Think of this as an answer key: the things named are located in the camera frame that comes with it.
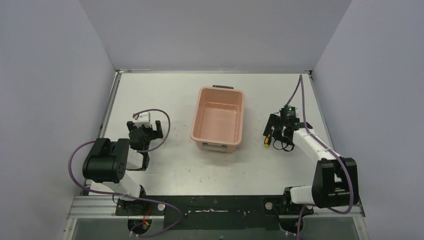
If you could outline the yellow black handled screwdriver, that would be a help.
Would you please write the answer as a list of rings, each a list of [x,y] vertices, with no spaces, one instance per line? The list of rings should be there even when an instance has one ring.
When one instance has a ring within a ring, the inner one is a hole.
[[[270,144],[271,144],[272,134],[273,134],[273,129],[272,128],[269,129],[269,130],[265,130],[264,133],[263,133],[263,136],[265,137],[263,144],[264,144],[264,146],[266,148],[268,148],[270,146]]]

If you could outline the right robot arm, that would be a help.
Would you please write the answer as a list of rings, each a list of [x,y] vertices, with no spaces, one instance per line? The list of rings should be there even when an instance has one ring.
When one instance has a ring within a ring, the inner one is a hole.
[[[286,188],[291,204],[318,208],[353,207],[359,202],[358,169],[353,158],[343,157],[327,146],[308,122],[302,122],[296,108],[285,105],[271,113],[263,131],[266,147],[281,143],[281,150],[295,147],[315,165],[311,185]]]

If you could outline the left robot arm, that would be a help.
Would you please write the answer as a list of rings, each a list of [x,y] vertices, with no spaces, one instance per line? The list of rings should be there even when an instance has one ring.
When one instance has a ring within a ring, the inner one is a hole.
[[[150,143],[164,137],[162,125],[156,120],[155,127],[149,120],[128,121],[127,138],[112,141],[97,138],[82,165],[87,180],[103,184],[121,194],[124,201],[135,201],[146,195],[142,185],[136,183],[128,171],[145,171],[150,163],[147,150]]]

